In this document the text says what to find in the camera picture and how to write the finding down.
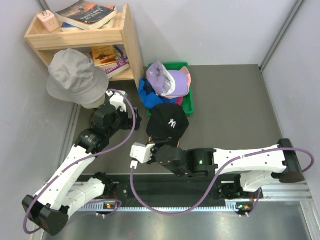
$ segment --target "white logo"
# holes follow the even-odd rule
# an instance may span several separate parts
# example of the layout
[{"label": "white logo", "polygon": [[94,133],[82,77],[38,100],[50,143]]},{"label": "white logo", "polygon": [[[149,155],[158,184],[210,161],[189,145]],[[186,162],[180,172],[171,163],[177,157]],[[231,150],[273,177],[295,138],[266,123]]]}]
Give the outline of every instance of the white logo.
[{"label": "white logo", "polygon": [[176,126],[177,122],[174,119],[171,119],[169,122],[169,125],[171,125],[171,127],[174,129]]}]

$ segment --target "black cap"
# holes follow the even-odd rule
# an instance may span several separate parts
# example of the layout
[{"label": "black cap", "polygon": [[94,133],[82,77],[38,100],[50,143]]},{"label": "black cap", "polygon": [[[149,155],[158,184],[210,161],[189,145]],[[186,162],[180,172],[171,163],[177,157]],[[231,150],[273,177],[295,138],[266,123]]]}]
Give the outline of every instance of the black cap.
[{"label": "black cap", "polygon": [[172,138],[172,141],[177,143],[189,126],[185,111],[178,104],[159,104],[151,110],[151,113],[146,134],[152,139]]}]

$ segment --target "wooden bookshelf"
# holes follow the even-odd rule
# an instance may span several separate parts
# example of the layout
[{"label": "wooden bookshelf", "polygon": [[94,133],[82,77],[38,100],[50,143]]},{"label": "wooden bookshelf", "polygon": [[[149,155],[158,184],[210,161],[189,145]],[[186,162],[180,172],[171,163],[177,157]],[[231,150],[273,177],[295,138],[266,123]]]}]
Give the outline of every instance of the wooden bookshelf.
[{"label": "wooden bookshelf", "polygon": [[134,80],[137,88],[144,75],[142,58],[130,6],[126,3],[123,12],[118,12],[114,26],[108,29],[63,32],[61,28],[47,32],[37,19],[38,13],[27,30],[24,38],[48,67],[54,55],[68,48],[123,44],[130,68],[114,76],[110,81]]}]

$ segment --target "purple cap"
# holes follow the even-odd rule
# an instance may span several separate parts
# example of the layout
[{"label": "purple cap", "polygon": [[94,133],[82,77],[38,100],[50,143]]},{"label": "purple cap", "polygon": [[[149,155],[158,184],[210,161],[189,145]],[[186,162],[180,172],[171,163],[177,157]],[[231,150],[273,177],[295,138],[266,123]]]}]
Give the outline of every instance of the purple cap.
[{"label": "purple cap", "polygon": [[168,71],[160,61],[149,67],[146,78],[154,91],[162,97],[183,97],[189,92],[187,75],[177,70]]}]

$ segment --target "green plastic basket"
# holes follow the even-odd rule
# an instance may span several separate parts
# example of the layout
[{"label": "green plastic basket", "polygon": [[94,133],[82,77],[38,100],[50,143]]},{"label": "green plastic basket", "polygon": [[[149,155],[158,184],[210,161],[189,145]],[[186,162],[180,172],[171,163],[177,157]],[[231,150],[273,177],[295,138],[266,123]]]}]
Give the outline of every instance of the green plastic basket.
[{"label": "green plastic basket", "polygon": [[[189,64],[187,62],[167,62],[167,63],[163,63],[163,65],[165,66],[165,68],[167,70],[180,70],[183,67],[187,67],[189,69]],[[185,115],[187,117],[191,116],[194,112],[195,112],[195,106],[194,106],[194,99],[192,96],[192,88],[190,86],[189,89],[189,94],[187,96],[183,97],[183,102],[182,105],[183,110],[185,112]],[[147,114],[149,116],[151,116],[151,111],[150,109],[147,109]]]}]

